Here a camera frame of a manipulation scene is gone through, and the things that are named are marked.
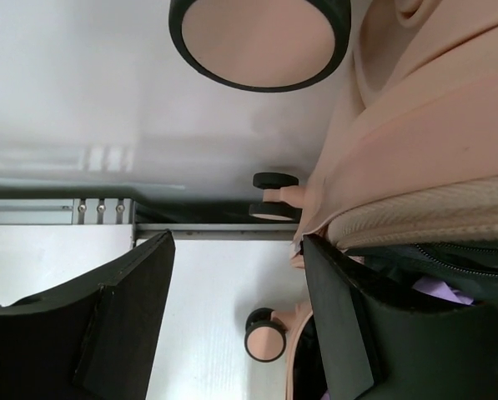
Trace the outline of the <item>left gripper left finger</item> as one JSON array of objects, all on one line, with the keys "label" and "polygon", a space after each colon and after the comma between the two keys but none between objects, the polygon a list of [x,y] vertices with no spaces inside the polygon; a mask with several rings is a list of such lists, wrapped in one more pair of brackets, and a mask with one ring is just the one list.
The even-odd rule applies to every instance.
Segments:
[{"label": "left gripper left finger", "polygon": [[144,399],[174,269],[164,231],[48,290],[0,305],[0,399]]}]

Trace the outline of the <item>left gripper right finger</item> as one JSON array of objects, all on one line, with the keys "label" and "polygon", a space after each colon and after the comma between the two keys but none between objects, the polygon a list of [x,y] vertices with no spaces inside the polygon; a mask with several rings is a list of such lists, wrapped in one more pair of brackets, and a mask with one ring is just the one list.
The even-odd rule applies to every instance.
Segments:
[{"label": "left gripper right finger", "polygon": [[498,299],[460,305],[398,284],[321,237],[303,248],[333,399],[498,399]]}]

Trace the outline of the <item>purple shorts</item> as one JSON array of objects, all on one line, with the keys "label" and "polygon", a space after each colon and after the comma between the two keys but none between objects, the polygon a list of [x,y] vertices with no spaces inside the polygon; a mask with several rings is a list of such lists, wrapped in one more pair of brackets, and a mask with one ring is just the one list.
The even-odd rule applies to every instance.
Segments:
[{"label": "purple shorts", "polygon": [[468,296],[460,289],[451,287],[446,282],[435,277],[421,277],[413,284],[412,288],[417,292],[451,303],[459,303],[466,306],[475,304],[475,299],[473,297]]}]

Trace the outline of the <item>pink hard-shell suitcase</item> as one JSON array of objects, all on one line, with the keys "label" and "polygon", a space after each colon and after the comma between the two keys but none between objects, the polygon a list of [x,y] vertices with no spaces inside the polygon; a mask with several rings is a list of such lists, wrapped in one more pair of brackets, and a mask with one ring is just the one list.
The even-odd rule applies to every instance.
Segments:
[{"label": "pink hard-shell suitcase", "polygon": [[[306,184],[258,172],[253,217],[295,221],[290,262],[323,238],[412,288],[438,278],[498,299],[498,1],[173,1],[169,32],[196,71],[231,88],[280,93],[345,67]],[[246,353],[286,360],[288,399],[329,395],[311,300],[254,310]]]}]

